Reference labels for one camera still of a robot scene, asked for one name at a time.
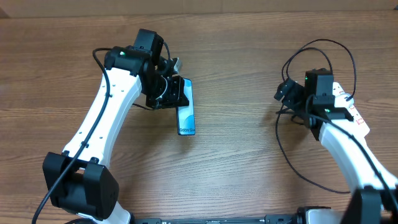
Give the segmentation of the blue Samsung smartphone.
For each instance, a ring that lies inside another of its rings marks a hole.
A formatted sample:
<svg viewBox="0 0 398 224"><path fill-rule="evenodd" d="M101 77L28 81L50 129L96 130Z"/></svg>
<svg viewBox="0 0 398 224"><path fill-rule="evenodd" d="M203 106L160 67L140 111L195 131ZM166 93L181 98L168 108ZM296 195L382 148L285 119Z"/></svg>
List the blue Samsung smartphone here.
<svg viewBox="0 0 398 224"><path fill-rule="evenodd" d="M188 106L177 108L177 132L181 136L193 136L195 135L195 114L192 81L186 78L183 81L183 93L187 97Z"/></svg>

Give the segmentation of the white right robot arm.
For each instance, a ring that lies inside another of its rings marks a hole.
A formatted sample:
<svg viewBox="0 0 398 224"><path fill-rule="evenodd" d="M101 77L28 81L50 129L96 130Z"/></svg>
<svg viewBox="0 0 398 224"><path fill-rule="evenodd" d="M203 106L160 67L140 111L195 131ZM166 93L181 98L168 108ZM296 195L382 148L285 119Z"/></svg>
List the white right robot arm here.
<svg viewBox="0 0 398 224"><path fill-rule="evenodd" d="M353 96L332 72L309 70L303 85L287 78L274 98L282 103L278 115L301 118L328 150L345 177L351 199L343 212L307 206L293 215L268 215L266 223L397 223L397 177L371 152L365 139L370 128L355 108Z"/></svg>

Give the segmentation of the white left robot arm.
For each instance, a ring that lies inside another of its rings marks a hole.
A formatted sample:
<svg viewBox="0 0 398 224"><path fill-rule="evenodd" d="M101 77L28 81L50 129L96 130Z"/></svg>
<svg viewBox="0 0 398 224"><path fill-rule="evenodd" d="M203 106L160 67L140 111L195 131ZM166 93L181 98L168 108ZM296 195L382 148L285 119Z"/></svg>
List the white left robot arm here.
<svg viewBox="0 0 398 224"><path fill-rule="evenodd" d="M44 202L77 215L78 223L134 223L118 201L119 184L109 171L130 108L145 95L146 110L173 108L178 134L195 134L192 82L179 75L179 58L162 56L167 49L158 33L140 29L132 45L104 50L98 62L101 85L85 119L63 151L48 153L42 164Z"/></svg>

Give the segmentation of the white charger plug adapter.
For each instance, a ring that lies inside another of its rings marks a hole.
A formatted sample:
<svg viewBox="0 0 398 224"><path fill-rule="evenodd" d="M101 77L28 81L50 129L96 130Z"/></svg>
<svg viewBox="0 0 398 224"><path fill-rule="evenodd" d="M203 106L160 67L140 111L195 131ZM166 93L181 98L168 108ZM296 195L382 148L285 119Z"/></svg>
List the white charger plug adapter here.
<svg viewBox="0 0 398 224"><path fill-rule="evenodd" d="M343 93L335 96L335 108L352 108L354 106L354 98L349 93Z"/></svg>

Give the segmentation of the white power strip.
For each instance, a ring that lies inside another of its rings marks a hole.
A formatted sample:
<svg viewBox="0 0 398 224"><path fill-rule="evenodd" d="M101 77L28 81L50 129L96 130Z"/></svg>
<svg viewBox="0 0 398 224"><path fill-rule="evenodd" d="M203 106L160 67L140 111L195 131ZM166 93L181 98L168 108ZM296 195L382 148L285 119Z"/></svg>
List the white power strip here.
<svg viewBox="0 0 398 224"><path fill-rule="evenodd" d="M333 95L338 96L340 94L346 93L342 86L338 82L333 83ZM366 135L369 134L370 128L366 124L365 120L363 117L360 115L359 111L356 109L355 105L352 108L347 108L348 112L351 114L351 116L354 119L355 123L355 131L356 135L365 138Z"/></svg>

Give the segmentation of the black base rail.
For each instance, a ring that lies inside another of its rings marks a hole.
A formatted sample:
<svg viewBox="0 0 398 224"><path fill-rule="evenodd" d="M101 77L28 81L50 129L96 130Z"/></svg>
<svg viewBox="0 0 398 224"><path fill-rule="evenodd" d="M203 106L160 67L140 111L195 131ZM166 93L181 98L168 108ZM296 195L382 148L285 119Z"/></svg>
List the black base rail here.
<svg viewBox="0 0 398 224"><path fill-rule="evenodd" d="M294 215L278 214L264 217L240 218L186 218L163 220L160 218L135 218L134 224L293 224Z"/></svg>

